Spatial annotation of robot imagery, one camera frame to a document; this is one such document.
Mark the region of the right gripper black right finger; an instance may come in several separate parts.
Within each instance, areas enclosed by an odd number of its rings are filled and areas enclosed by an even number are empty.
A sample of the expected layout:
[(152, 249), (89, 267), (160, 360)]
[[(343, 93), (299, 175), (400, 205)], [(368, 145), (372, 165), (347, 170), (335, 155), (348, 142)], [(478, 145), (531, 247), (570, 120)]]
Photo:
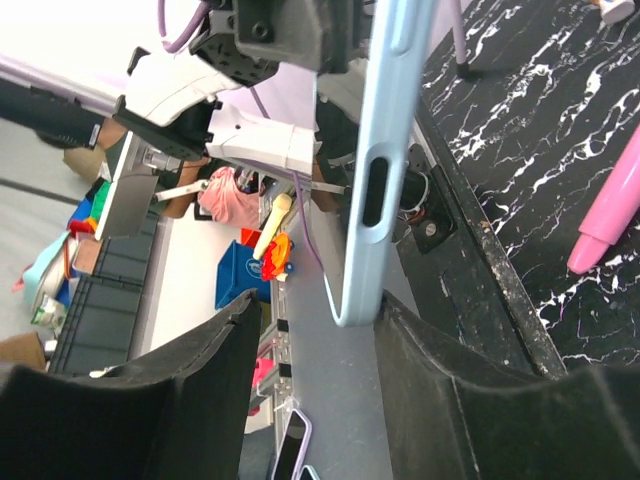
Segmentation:
[(557, 380), (495, 362), (385, 295), (374, 325), (397, 479), (635, 479), (639, 371)]

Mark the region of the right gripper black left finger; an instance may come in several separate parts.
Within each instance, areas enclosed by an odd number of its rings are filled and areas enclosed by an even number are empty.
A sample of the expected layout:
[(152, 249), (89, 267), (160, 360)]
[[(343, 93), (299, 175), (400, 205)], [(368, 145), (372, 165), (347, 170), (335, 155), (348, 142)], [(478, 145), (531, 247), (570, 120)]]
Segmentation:
[(1, 367), (5, 479), (233, 479), (261, 329), (246, 291), (101, 377)]

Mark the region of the phone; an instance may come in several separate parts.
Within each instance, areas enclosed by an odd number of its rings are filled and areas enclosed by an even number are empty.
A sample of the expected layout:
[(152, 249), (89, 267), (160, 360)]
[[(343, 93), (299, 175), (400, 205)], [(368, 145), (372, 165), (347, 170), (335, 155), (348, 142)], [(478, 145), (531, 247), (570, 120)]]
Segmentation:
[(313, 427), (309, 418), (293, 408), (272, 469), (272, 480), (299, 479)]
[(340, 327), (372, 324), (381, 305), (434, 6), (404, 0), (380, 1), (375, 8), (342, 292), (329, 302)]

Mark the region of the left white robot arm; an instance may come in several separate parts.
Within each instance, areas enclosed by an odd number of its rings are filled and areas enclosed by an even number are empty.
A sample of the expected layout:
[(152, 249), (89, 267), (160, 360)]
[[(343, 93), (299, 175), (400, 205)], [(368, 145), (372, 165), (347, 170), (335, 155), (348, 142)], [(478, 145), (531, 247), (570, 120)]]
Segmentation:
[[(359, 111), (347, 74), (362, 43), (361, 1), (201, 1), (174, 40), (158, 2), (161, 48), (135, 50), (114, 118), (153, 147), (180, 160), (204, 155), (244, 161), (271, 173), (310, 174), (317, 153), (355, 149)], [(281, 64), (320, 78), (315, 125), (244, 112), (222, 92), (271, 79)]]

